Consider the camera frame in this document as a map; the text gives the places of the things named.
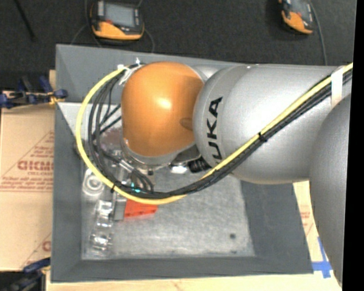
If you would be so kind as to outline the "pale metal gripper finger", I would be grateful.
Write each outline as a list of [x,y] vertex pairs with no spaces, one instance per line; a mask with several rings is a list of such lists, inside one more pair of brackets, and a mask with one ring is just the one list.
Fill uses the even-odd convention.
[[112,235],[93,231],[89,236],[89,251],[97,255],[108,255],[112,247]]
[[98,228],[112,229],[114,221],[111,216],[113,206],[111,201],[98,200],[95,205],[95,221]]

